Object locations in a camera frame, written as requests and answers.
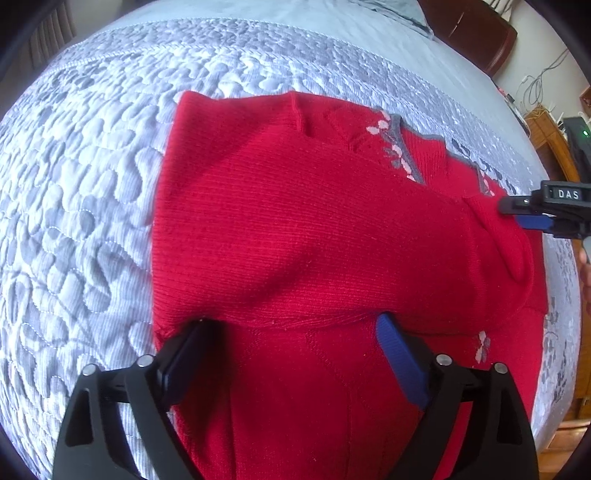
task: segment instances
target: floral embroidery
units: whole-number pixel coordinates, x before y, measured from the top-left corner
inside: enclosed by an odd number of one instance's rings
[[[417,181],[417,179],[413,175],[413,170],[412,170],[411,166],[409,165],[408,161],[402,157],[403,156],[402,148],[400,148],[400,146],[398,146],[395,143],[396,135],[392,135],[389,132],[390,127],[391,127],[390,126],[391,117],[390,117],[389,113],[385,112],[383,110],[379,110],[379,113],[382,114],[384,119],[378,120],[377,127],[371,125],[369,127],[366,127],[366,130],[372,135],[381,134],[384,141],[387,144],[391,145],[391,147],[384,147],[384,151],[386,152],[386,154],[390,157],[394,157],[394,159],[391,161],[391,165],[396,169],[403,168],[404,171],[406,172],[406,177],[409,180]]]
[[[494,196],[495,196],[495,192],[493,192],[493,191],[491,190],[491,186],[488,184],[488,181],[486,180],[486,177],[485,177],[485,176],[482,176],[482,179],[484,180],[484,185],[486,186],[486,189],[488,190],[488,192],[487,192],[487,193],[488,193],[488,194],[489,194],[491,197],[494,197]]]
[[[396,152],[398,158],[402,158],[402,149],[399,146],[397,146],[397,144],[392,144],[392,150]]]
[[[486,336],[486,332],[483,330],[478,334],[478,340],[480,341],[480,347],[476,350],[475,360],[476,363],[486,362],[488,357],[488,350],[491,347],[491,339]]]

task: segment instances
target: ribbed knit fabric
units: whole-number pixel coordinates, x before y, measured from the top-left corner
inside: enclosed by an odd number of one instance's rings
[[[294,92],[183,95],[156,197],[154,333],[226,323],[177,410],[206,480],[383,478],[419,419],[375,339],[384,310],[463,365],[507,363],[531,411],[541,238],[397,122]]]

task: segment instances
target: metal screw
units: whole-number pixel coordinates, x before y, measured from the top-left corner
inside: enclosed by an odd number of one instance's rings
[[[152,365],[152,362],[154,362],[154,357],[152,355],[142,355],[138,358],[136,363],[139,367],[148,367]]]
[[[435,357],[437,363],[443,367],[448,367],[453,363],[452,357],[446,355],[445,353],[441,353]]]
[[[497,373],[500,373],[501,375],[505,375],[509,371],[507,366],[502,363],[495,364],[495,370],[497,371]]]
[[[95,372],[96,372],[96,365],[95,364],[88,364],[82,369],[82,375],[84,375],[85,377],[89,377]]]

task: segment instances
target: sweater sleeve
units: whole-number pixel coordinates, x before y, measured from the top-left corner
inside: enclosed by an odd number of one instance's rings
[[[157,338],[196,316],[288,328],[384,310],[410,332],[475,335],[526,301],[531,248],[496,197],[452,199],[291,125],[239,120],[201,110],[173,128],[153,230]]]

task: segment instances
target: quilted bedspread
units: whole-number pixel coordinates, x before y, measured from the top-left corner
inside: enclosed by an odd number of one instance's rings
[[[398,113],[421,133],[443,136],[511,194],[545,178],[533,150],[524,158],[434,86],[321,34],[249,20],[171,20],[68,48],[0,122],[0,423],[40,479],[51,476],[82,367],[127,367],[154,349],[152,209],[181,93],[291,89]],[[580,334],[570,245],[544,238],[544,255],[550,313],[532,418],[539,443],[570,403]],[[474,338],[475,365],[488,342],[486,332]],[[122,412],[140,472],[153,478]]]

